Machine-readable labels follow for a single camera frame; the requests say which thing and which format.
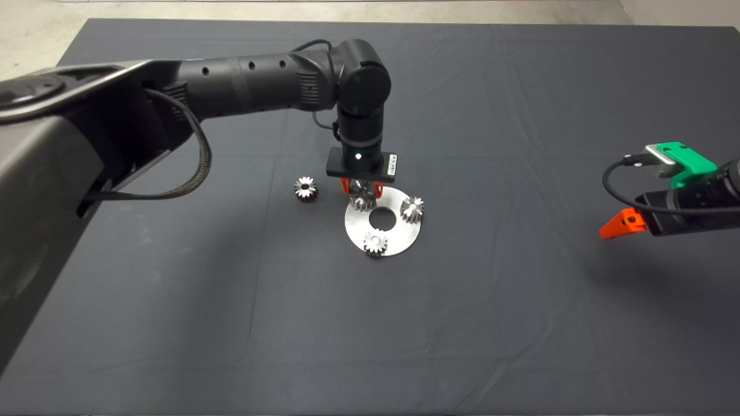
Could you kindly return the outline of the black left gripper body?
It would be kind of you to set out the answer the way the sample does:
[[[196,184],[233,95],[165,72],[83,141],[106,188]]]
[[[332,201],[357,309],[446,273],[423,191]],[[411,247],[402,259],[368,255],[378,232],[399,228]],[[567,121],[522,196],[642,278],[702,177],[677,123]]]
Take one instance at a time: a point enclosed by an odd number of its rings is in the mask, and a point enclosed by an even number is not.
[[[326,161],[325,171],[330,177],[346,177],[360,181],[395,181],[398,155],[391,152],[379,152],[378,160],[367,159],[357,153],[346,155],[341,147],[331,147]]]

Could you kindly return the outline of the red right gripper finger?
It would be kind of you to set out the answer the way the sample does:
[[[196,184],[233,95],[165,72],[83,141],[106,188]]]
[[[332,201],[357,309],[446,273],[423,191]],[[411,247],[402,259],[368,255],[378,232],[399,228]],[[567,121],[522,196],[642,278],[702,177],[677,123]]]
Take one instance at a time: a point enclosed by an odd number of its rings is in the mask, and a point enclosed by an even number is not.
[[[615,239],[624,235],[646,232],[647,224],[635,208],[626,208],[608,220],[599,230],[601,239]]]

